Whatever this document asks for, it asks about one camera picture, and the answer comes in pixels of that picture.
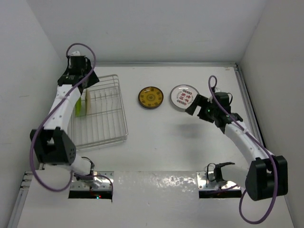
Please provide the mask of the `large white plate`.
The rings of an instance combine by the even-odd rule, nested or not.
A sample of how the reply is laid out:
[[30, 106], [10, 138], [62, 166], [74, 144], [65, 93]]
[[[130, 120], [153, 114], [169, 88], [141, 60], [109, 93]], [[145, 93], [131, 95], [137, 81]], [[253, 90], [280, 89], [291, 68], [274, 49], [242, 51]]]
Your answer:
[[198, 94], [198, 90], [191, 85], [177, 85], [170, 92], [170, 101], [177, 111], [184, 112]]

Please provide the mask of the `beige plate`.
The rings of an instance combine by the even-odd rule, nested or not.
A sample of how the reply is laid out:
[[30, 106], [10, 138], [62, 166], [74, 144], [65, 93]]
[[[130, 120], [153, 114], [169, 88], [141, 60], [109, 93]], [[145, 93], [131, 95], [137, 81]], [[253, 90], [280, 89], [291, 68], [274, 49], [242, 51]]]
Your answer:
[[87, 89], [85, 92], [85, 114], [89, 115], [91, 113], [91, 94]]

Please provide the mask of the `lime green plate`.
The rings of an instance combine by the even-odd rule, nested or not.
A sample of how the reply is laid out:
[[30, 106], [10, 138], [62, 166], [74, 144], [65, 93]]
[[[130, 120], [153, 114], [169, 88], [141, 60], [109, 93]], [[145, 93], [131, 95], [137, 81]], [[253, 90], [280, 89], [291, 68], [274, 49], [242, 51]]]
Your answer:
[[75, 104], [75, 116], [76, 117], [79, 117], [81, 114], [81, 104], [82, 104], [82, 101], [81, 101], [81, 98], [79, 98]]

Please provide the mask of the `yellow plate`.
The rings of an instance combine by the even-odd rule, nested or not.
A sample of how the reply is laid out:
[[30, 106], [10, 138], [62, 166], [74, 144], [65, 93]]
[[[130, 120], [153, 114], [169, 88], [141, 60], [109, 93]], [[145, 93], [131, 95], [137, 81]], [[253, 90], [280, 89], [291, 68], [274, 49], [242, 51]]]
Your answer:
[[146, 109], [159, 107], [163, 100], [164, 95], [162, 90], [154, 86], [145, 87], [138, 93], [139, 104]]

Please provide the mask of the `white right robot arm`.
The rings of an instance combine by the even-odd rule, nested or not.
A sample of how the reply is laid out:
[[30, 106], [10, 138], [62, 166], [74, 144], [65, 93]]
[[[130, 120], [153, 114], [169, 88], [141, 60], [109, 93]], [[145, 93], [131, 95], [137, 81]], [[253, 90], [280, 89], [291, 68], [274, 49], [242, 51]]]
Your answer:
[[288, 167], [283, 156], [275, 156], [263, 149], [257, 139], [247, 129], [241, 116], [231, 112], [229, 96], [225, 92], [214, 94], [216, 100], [197, 95], [186, 113], [193, 115], [197, 107], [199, 119], [214, 123], [239, 149], [249, 164], [248, 171], [237, 171], [235, 163], [225, 162], [215, 165], [211, 181], [223, 182], [224, 176], [244, 187], [249, 197], [264, 200], [288, 193]]

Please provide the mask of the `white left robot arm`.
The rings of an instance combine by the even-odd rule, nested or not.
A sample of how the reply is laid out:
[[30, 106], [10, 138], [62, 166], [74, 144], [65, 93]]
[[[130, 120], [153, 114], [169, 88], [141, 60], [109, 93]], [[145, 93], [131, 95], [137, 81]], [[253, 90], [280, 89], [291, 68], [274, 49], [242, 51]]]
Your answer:
[[30, 158], [36, 157], [41, 163], [58, 165], [80, 176], [91, 172], [91, 163], [76, 153], [76, 146], [67, 134], [68, 124], [82, 93], [99, 82], [90, 60], [73, 52], [67, 57], [65, 72], [57, 81], [55, 100], [49, 117], [41, 128], [30, 133]]

